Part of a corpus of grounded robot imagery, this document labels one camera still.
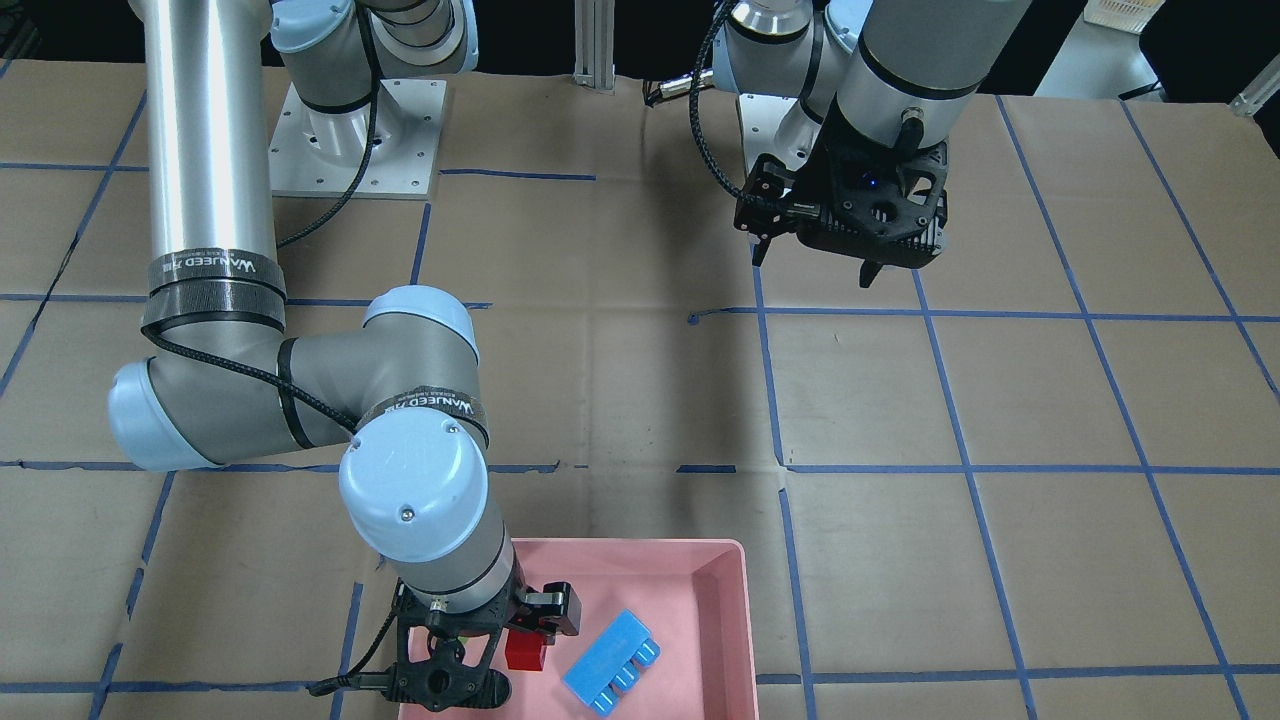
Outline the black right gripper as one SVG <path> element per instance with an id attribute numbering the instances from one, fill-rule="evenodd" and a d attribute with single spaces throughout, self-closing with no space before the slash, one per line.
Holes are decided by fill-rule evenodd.
<path id="1" fill-rule="evenodd" d="M 522 588 L 524 573 L 515 570 L 502 591 L 479 609 L 447 614 L 398 587 L 392 605 L 397 656 L 385 698 L 433 712 L 504 705 L 512 693 L 509 679 L 492 667 L 492 660 L 506 624 L 512 619 L 513 630 L 540 633 L 548 641 L 576 637 L 581 626 L 581 600 L 568 582 L 544 584 L 540 592 Z M 425 660 L 410 659 L 413 629 L 428 632 L 431 646 Z"/>

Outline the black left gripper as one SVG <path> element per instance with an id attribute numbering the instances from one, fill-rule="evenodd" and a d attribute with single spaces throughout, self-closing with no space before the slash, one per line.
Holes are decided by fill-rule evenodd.
<path id="1" fill-rule="evenodd" d="M 884 266 L 932 263 L 946 249 L 948 145 L 925 146 L 923 132 L 922 120 L 901 120 L 882 145 L 832 106 L 795 179 L 764 154 L 739 192 L 733 217 L 756 238 L 751 265 L 760 268 L 772 238 L 787 233 L 809 249 L 861 259 L 863 290 Z"/>

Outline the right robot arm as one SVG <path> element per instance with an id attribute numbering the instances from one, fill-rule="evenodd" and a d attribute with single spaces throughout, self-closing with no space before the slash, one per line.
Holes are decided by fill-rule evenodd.
<path id="1" fill-rule="evenodd" d="M 150 471 L 219 468 L 346 443 L 339 492 L 399 577 L 397 659 L 319 682 L 433 712 L 498 708 L 500 634 L 573 635 L 566 584 L 527 587 L 490 496 L 479 351 L 467 309 L 393 288 L 357 331 L 288 338 L 268 183 L 259 50 L 270 37 L 319 115 L 390 110 L 385 79 L 477 63 L 468 1 L 136 1 L 150 101 L 154 260 L 143 336 L 108 400 L 125 456 Z"/>

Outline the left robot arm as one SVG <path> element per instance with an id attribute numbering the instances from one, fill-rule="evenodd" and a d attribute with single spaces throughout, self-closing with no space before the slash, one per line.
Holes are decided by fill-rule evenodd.
<path id="1" fill-rule="evenodd" d="M 1027 1 L 722 1 L 692 68 L 694 141 L 736 201 L 733 225 L 861 261 L 920 269 L 946 246 L 948 136 Z M 701 81 L 794 100 L 774 149 L 735 183 L 700 122 Z"/>

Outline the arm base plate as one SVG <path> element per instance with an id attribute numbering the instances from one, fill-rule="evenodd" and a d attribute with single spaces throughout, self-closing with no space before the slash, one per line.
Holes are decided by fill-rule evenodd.
<path id="1" fill-rule="evenodd" d="M 447 97 L 443 79 L 384 81 L 370 163 L 356 199 L 429 200 Z M 342 196 L 364 155 L 367 114 L 365 108 L 346 114 L 316 111 L 291 87 L 269 143 L 273 195 Z"/>
<path id="2" fill-rule="evenodd" d="M 737 100 L 742 136 L 742 167 L 749 177 L 762 154 L 776 158 L 795 176 L 808 161 L 832 99 L 782 97 L 740 94 Z"/>

